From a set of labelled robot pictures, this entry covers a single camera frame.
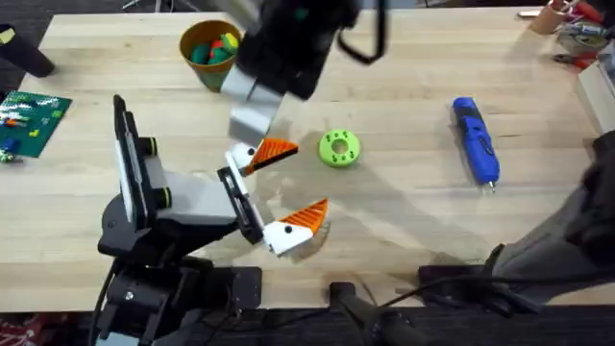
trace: wooden plank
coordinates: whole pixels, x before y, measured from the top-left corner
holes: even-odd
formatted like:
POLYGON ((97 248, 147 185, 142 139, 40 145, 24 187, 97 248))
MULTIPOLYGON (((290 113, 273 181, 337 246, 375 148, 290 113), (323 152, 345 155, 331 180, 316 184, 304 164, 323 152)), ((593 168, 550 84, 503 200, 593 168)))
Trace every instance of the wooden plank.
MULTIPOLYGON (((272 220, 324 197, 326 228, 278 259, 231 235, 198 251, 218 265, 264 270, 263 306, 322 307, 331 281, 363 284, 383 302, 412 287, 420 265, 482 262, 559 208, 590 164, 597 133, 574 93, 574 72, 552 63, 552 37, 526 30, 523 9, 395 11, 390 48, 367 68, 333 49, 316 93, 284 100, 273 137, 300 153, 248 180, 272 220), (450 106, 476 97, 502 164, 498 193, 481 193, 455 142, 450 106), (362 158, 333 170, 319 137, 345 128, 362 158)), ((58 66, 22 90, 69 97, 41 158, 0 169, 0 310, 91 309, 110 259, 96 251, 103 208, 117 193, 111 97, 139 132, 159 140, 168 169, 215 177, 232 142, 232 103, 208 92, 178 50, 181 33, 217 13, 57 15, 41 49, 58 66)), ((372 49, 372 19, 347 35, 372 49)), ((615 303, 612 287, 559 304, 615 303)), ((417 301, 407 301, 417 305, 417 301)))

